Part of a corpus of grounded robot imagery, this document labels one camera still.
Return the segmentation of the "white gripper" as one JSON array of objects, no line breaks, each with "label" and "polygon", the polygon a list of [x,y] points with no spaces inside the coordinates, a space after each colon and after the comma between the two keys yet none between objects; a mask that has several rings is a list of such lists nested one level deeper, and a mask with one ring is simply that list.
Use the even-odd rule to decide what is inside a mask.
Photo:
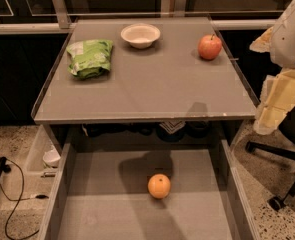
[{"label": "white gripper", "polygon": [[261,91],[253,129],[269,135],[295,107],[295,0],[286,8],[275,25],[256,38],[249,49],[258,53],[270,51],[274,64],[284,67],[275,77],[267,76]]}]

